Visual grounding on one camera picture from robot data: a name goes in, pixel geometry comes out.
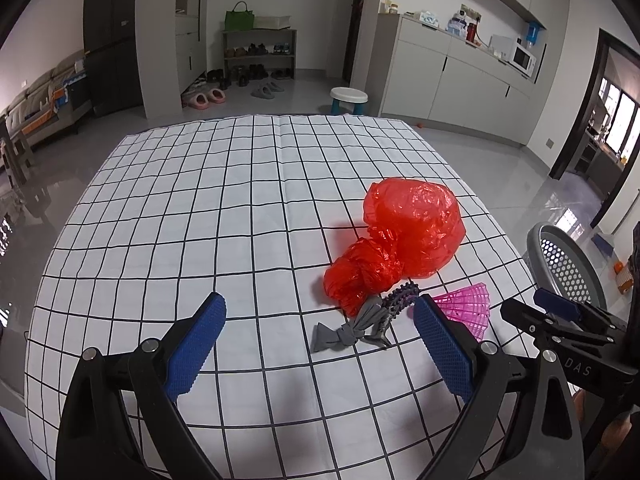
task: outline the red plastic bag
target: red plastic bag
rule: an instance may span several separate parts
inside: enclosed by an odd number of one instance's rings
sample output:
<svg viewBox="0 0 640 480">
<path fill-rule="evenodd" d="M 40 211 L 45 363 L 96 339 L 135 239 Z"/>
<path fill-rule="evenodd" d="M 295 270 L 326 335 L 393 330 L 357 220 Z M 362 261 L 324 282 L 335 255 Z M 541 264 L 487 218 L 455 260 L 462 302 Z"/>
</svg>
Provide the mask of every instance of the red plastic bag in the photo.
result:
<svg viewBox="0 0 640 480">
<path fill-rule="evenodd" d="M 364 199 L 370 239 L 360 238 L 324 274 L 324 291 L 350 316 L 402 276 L 427 278 L 452 259 L 465 237 L 455 195 L 445 186 L 387 178 Z"/>
</svg>

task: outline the microwave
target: microwave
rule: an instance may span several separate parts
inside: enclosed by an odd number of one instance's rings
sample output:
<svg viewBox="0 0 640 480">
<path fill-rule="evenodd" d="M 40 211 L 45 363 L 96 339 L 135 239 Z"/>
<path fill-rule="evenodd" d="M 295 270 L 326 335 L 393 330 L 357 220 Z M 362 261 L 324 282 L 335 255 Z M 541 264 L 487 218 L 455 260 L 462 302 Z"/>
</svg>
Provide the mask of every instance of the microwave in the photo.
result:
<svg viewBox="0 0 640 480">
<path fill-rule="evenodd" d="M 527 77 L 533 75 L 536 57 L 518 43 L 518 40 L 507 36 L 492 36 L 489 47 L 500 53 L 502 60 L 517 68 Z"/>
</svg>

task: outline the beige sofa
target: beige sofa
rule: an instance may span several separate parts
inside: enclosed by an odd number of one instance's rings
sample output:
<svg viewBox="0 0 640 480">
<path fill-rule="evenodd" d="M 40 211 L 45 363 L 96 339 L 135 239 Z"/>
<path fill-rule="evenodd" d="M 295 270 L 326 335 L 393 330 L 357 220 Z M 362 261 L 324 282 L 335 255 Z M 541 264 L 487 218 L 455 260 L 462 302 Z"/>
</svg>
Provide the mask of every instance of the beige sofa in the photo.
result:
<svg viewBox="0 0 640 480">
<path fill-rule="evenodd" d="M 29 145 L 33 146 L 73 125 L 91 110 L 92 104 L 89 99 L 79 107 L 73 107 L 69 102 L 63 104 L 60 109 L 53 105 L 54 93 L 62 88 L 65 79 L 76 72 L 76 60 L 82 58 L 82 50 L 65 57 L 55 68 L 47 70 L 29 88 L 20 92 L 11 104 L 0 112 L 0 116 L 6 115 L 6 127 L 10 136 L 22 130 Z"/>
</svg>

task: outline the grid pattern tablecloth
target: grid pattern tablecloth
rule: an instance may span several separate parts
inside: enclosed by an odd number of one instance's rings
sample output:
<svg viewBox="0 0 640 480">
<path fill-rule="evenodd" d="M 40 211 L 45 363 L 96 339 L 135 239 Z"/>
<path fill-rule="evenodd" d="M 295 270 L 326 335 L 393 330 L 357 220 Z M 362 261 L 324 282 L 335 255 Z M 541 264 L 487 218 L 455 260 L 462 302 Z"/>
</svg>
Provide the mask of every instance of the grid pattern tablecloth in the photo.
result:
<svg viewBox="0 0 640 480">
<path fill-rule="evenodd" d="M 532 303 L 530 275 L 504 232 L 401 121 L 246 116 L 126 137 L 69 217 L 40 285 L 26 363 L 40 469 L 55 475 L 57 428 L 82 349 L 126 352 L 161 338 L 215 288 L 228 321 L 178 408 L 224 477 L 416 478 L 462 402 L 407 313 L 388 333 L 390 349 L 308 350 L 318 322 L 344 322 L 322 276 L 366 232 L 370 184 L 392 176 L 445 184 L 460 201 L 465 240 L 421 286 L 436 295 L 483 282 L 492 306 L 512 296 Z M 511 353 L 534 351 L 496 309 L 485 337 Z M 164 471 L 134 396 L 124 397 L 147 463 Z M 508 410 L 478 472 L 492 463 Z"/>
</svg>

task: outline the gray bow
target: gray bow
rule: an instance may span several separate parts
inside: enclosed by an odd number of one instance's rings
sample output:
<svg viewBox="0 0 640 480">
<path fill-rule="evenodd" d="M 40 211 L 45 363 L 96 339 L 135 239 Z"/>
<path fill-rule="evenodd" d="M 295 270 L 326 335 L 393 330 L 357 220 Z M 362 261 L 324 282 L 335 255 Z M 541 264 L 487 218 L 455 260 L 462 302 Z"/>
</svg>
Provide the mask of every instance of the gray bow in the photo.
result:
<svg viewBox="0 0 640 480">
<path fill-rule="evenodd" d="M 338 330 L 331 330 L 322 323 L 318 323 L 314 328 L 311 351 L 319 352 L 327 348 L 355 345 L 358 339 L 364 337 L 365 330 L 377 323 L 386 312 L 386 308 L 382 308 L 382 298 L 370 296 L 355 319 L 348 321 Z"/>
</svg>

